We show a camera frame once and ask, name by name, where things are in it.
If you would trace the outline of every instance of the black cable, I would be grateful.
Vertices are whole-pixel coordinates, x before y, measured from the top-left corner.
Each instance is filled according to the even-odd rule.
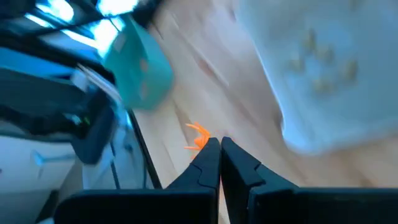
[[[136,134],[136,138],[138,140],[139,147],[141,149],[142,155],[145,158],[146,162],[146,170],[148,170],[149,177],[152,181],[152,184],[154,185],[155,189],[162,189],[162,184],[160,183],[159,176],[156,173],[156,169],[154,166],[154,163],[152,162],[152,159],[150,158],[149,152],[147,145],[145,144],[144,137],[142,137],[141,130],[139,129],[139,125],[137,122],[137,118],[134,116],[134,112],[132,110],[128,111],[129,113],[129,118],[132,124],[132,128],[134,130],[134,133]]]
[[[116,157],[116,151],[114,150],[114,145],[113,145],[112,141],[111,141],[111,149],[112,149],[113,157]],[[118,178],[118,173],[116,172],[116,166],[114,165],[114,161],[112,161],[112,163],[111,163],[111,170],[112,170],[114,184],[116,186],[116,189],[119,190],[120,182],[119,182],[119,178]]]
[[[114,27],[116,30],[118,30],[118,32],[120,32],[119,28],[113,23],[112,18],[109,18],[108,20],[112,23],[113,27]]]

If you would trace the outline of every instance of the orange object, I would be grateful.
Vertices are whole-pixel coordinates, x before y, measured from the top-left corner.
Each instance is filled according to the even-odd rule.
[[[184,149],[193,149],[196,151],[201,151],[206,146],[207,142],[209,141],[209,138],[211,137],[210,132],[207,131],[197,122],[194,122],[194,124],[186,124],[186,125],[190,128],[197,130],[200,133],[200,136],[195,138],[195,140],[193,140],[193,142],[197,146],[186,146],[184,147]]]

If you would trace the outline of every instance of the teal fabric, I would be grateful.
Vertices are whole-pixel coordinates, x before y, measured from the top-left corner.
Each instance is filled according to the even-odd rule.
[[[129,16],[115,38],[103,65],[116,78],[116,86],[127,108],[151,110],[165,98],[172,86],[173,73],[155,39]],[[144,60],[147,70],[142,71]]]

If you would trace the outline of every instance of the wooden floor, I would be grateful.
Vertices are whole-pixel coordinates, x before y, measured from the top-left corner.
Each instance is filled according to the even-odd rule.
[[[162,185],[191,161],[184,146],[199,122],[214,136],[231,136],[265,166],[299,186],[398,187],[398,138],[320,157],[290,152],[280,112],[233,0],[165,0],[152,35],[175,74],[170,96],[151,113],[136,111]],[[220,222],[228,222],[221,202]]]

